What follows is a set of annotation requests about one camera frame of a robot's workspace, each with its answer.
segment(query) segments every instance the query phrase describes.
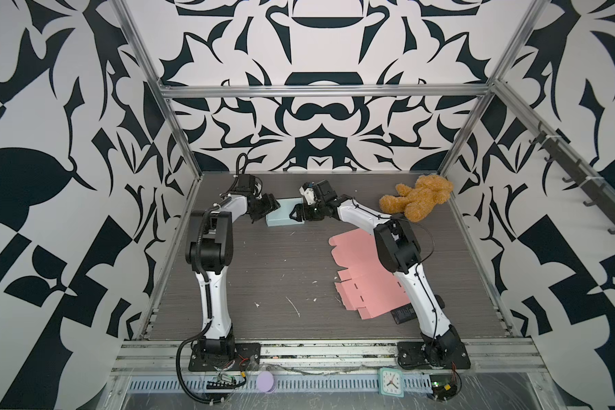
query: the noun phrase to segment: clock face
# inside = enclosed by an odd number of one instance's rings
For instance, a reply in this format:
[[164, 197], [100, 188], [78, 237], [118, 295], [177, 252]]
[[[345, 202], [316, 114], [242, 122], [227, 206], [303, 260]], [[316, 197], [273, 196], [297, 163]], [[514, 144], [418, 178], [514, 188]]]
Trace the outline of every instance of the clock face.
[[396, 371], [384, 371], [381, 374], [380, 381], [382, 383], [381, 389], [386, 394], [392, 394], [396, 396], [402, 396], [402, 380], [401, 373]]

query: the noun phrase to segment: mint green clock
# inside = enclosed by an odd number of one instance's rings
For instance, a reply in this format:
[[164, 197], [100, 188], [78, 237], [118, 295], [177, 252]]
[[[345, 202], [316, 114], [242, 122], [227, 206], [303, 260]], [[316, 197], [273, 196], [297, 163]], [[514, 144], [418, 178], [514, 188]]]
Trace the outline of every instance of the mint green clock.
[[400, 370], [381, 367], [378, 369], [378, 384], [381, 394], [403, 397], [403, 373]]

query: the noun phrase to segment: dark wood surface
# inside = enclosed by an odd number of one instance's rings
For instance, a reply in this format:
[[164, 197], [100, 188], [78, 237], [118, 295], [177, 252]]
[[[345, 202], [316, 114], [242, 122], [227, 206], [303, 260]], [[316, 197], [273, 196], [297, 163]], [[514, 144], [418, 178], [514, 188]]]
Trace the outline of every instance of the dark wood surface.
[[[378, 200], [394, 185], [412, 186], [414, 174], [261, 174], [263, 191], [276, 198], [298, 197], [308, 181], [327, 179], [346, 193], [378, 209]], [[229, 174], [207, 174], [194, 209], [213, 204], [228, 189]], [[446, 303], [445, 314], [461, 337], [503, 337], [491, 301], [447, 204], [436, 206], [422, 222], [435, 238], [435, 253], [425, 263], [434, 293]], [[228, 306], [237, 339], [376, 339], [419, 337], [417, 320], [397, 325], [387, 313], [362, 320], [346, 310], [334, 282], [339, 267], [328, 238], [355, 229], [332, 218], [304, 225], [267, 227], [248, 215], [233, 225], [235, 253], [228, 270]], [[415, 227], [422, 255], [431, 249], [424, 231]], [[184, 260], [184, 238], [172, 267], [150, 339], [180, 340], [201, 328], [198, 282]], [[289, 298], [295, 309], [287, 301]]]

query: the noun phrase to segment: purple lid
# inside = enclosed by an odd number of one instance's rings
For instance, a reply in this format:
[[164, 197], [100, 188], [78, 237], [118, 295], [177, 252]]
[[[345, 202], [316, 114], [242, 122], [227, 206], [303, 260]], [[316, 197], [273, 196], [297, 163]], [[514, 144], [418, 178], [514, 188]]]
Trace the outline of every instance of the purple lid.
[[262, 393], [271, 393], [275, 389], [275, 381], [273, 374], [269, 371], [263, 371], [258, 374], [255, 384]]

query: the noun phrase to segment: black and white pattern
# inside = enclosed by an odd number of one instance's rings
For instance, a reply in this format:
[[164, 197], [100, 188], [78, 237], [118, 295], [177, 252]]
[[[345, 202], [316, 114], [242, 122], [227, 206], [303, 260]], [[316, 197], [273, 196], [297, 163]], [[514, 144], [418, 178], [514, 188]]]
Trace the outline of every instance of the black and white pattern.
[[437, 170], [474, 96], [180, 98], [203, 170]]
[[525, 0], [129, 0], [168, 85], [485, 82]]
[[447, 175], [516, 331], [554, 381], [593, 409], [615, 406], [611, 222], [495, 97]]
[[0, 0], [0, 408], [74, 409], [139, 326], [193, 175], [104, 0]]
[[615, 0], [553, 0], [506, 80], [615, 188]]

